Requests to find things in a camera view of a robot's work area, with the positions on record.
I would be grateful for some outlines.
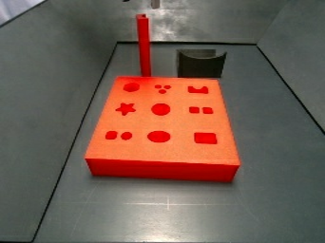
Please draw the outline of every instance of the red cylinder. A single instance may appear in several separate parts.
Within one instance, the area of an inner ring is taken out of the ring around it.
[[[148,18],[138,14],[138,53],[142,77],[151,77]]]

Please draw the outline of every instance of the red shape sorter board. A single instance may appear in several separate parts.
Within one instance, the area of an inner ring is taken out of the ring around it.
[[[218,81],[117,77],[85,160],[95,176],[230,182],[239,159]]]

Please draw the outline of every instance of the star-shaped hole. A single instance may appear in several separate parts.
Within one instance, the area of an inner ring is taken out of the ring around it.
[[[126,116],[128,112],[135,112],[134,103],[120,103],[120,106],[115,109],[115,111],[120,111],[121,116]]]

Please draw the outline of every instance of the gray tabletop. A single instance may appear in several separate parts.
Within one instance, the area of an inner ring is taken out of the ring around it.
[[[176,76],[178,48],[228,52],[220,86],[241,168],[232,183],[95,178],[84,153],[119,75],[139,75],[117,45],[36,242],[325,240],[325,138],[254,46],[154,45],[155,76]]]

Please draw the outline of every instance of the black holder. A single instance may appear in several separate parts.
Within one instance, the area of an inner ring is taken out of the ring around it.
[[[178,49],[178,77],[220,78],[226,56],[214,49]]]

